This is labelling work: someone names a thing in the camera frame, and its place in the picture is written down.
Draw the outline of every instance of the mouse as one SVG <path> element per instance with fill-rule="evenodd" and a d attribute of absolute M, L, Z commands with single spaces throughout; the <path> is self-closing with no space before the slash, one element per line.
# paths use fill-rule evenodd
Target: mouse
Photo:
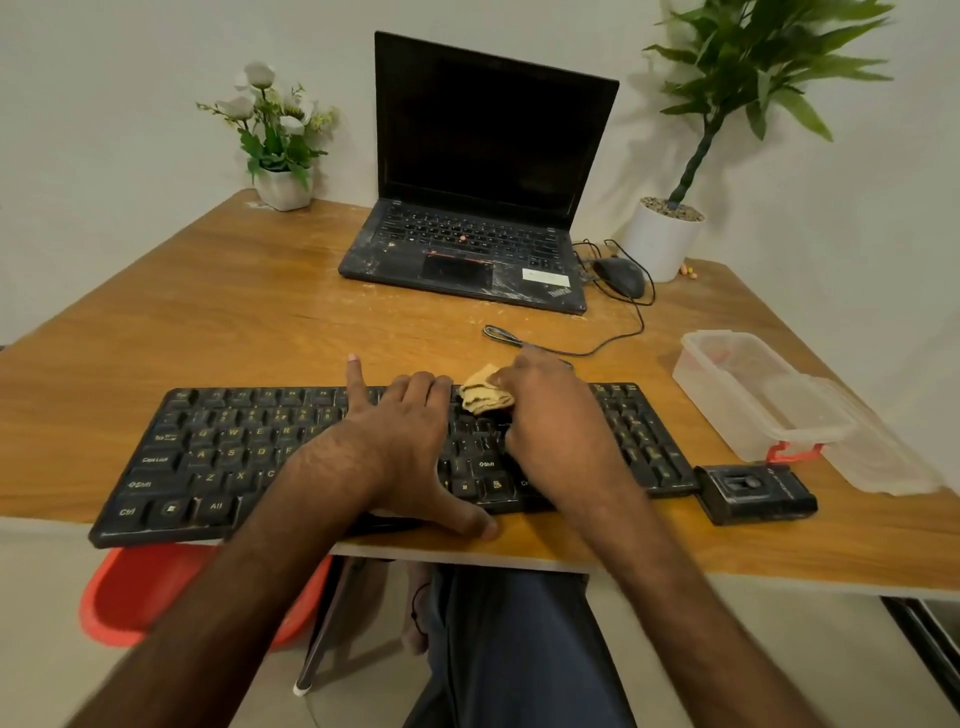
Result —
<path fill-rule="evenodd" d="M 640 266 L 626 258 L 602 257 L 594 260 L 593 272 L 610 288 L 628 299 L 640 298 L 646 288 Z"/>

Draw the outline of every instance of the ctrl key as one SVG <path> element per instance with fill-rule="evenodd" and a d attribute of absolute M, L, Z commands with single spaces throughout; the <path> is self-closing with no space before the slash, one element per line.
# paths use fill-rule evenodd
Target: ctrl key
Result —
<path fill-rule="evenodd" d="M 109 533 L 131 533 L 143 528 L 143 516 L 150 501 L 120 502 L 110 510 L 104 530 Z"/>

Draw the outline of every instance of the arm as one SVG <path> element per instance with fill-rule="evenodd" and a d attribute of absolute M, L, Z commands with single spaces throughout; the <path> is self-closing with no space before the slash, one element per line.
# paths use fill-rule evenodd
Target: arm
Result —
<path fill-rule="evenodd" d="M 516 398 L 507 450 L 616 579 L 693 724 L 822 728 L 637 487 L 585 383 L 527 348 L 491 382 Z"/>
<path fill-rule="evenodd" d="M 496 526 L 437 481 L 450 380 L 398 377 L 367 403 L 348 363 L 347 418 L 303 446 L 244 526 L 69 724 L 227 726 L 287 609 L 337 538 L 365 510 L 492 538 Z"/>

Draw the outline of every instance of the cable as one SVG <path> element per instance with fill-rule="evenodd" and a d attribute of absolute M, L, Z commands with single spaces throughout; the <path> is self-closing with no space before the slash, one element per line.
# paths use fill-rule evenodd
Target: cable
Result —
<path fill-rule="evenodd" d="M 606 288 L 601 286 L 598 280 L 596 279 L 593 280 L 593 285 L 595 285 L 597 287 L 597 290 L 600 291 L 607 298 L 613 299 L 614 301 L 620 301 L 621 303 L 630 303 L 633 305 L 634 310 L 636 311 L 636 317 L 640 321 L 640 328 L 638 328 L 636 331 L 631 331 L 630 333 L 620 333 L 620 334 L 617 334 L 616 336 L 611 336 L 609 339 L 605 339 L 604 341 L 601 341 L 596 347 L 591 349 L 589 352 L 563 352 L 559 349 L 549 349 L 548 347 L 540 347 L 540 349 L 543 349 L 545 352 L 554 353 L 559 356 L 575 356 L 575 357 L 593 356 L 594 354 L 599 352 L 601 349 L 603 349 L 605 346 L 607 346 L 611 342 L 617 341 L 619 339 L 629 339 L 632 336 L 639 336 L 641 333 L 643 333 L 644 330 L 646 330 L 647 324 L 643 320 L 643 314 L 640 312 L 640 307 L 654 304 L 654 302 L 657 300 L 657 286 L 654 284 L 654 280 L 650 276 L 650 272 L 646 268 L 644 268 L 642 265 L 637 263 L 629 253 L 623 250 L 623 248 L 620 247 L 620 244 L 616 242 L 616 240 L 613 240 L 612 238 L 608 238 L 607 240 L 604 240 L 604 242 L 613 243 L 613 245 L 617 247 L 617 250 L 619 250 L 626 257 L 628 257 L 637 267 L 639 267 L 641 271 L 643 271 L 643 273 L 647 275 L 647 278 L 650 280 L 652 297 L 649 302 L 643 302 L 643 303 L 635 301 L 634 299 L 628 299 L 626 297 L 616 296 L 610 291 L 608 291 Z M 577 247 L 578 245 L 589 246 L 593 252 L 594 259 L 599 259 L 603 257 L 603 255 L 600 253 L 600 249 L 596 246 L 596 244 L 590 242 L 587 238 L 584 238 L 579 243 L 573 244 L 574 248 Z M 577 261 L 580 263 L 580 267 L 583 268 L 584 271 L 589 274 L 589 270 L 587 269 L 587 266 L 584 264 L 584 261 L 579 254 L 577 254 Z M 495 327 L 489 324 L 483 327 L 483 333 L 484 333 L 484 336 L 487 336 L 488 338 L 493 339 L 493 341 L 498 341 L 501 344 L 507 344 L 512 347 L 519 348 L 519 347 L 522 347 L 524 344 L 531 343 L 531 342 L 523 341 L 517 336 L 514 336 L 505 328 Z"/>

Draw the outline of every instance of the wooden desk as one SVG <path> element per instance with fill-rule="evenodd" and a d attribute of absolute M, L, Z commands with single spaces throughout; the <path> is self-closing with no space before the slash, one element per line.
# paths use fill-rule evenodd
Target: wooden desk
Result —
<path fill-rule="evenodd" d="M 588 291 L 586 316 L 341 279 L 337 264 L 367 215 L 315 201 L 277 213 L 251 192 L 227 200 L 0 353 L 0 516 L 92 522 L 162 395 L 178 386 L 342 384 L 349 352 L 369 384 L 427 369 L 462 380 L 516 350 L 497 324 L 545 346 L 588 348 L 632 328 L 631 308 Z M 661 286 L 647 332 L 577 362 L 587 380 L 636 381 L 694 464 L 735 462 L 671 377 L 680 336 L 751 331 L 800 371 L 824 364 L 725 266 Z M 856 491 L 825 460 L 797 472 L 813 519 L 717 528 L 694 498 L 660 512 L 707 571 L 960 592 L 960 498 Z M 360 539 L 342 552 L 584 569 L 592 555 L 555 513 L 500 519 L 492 543 L 437 528 Z"/>

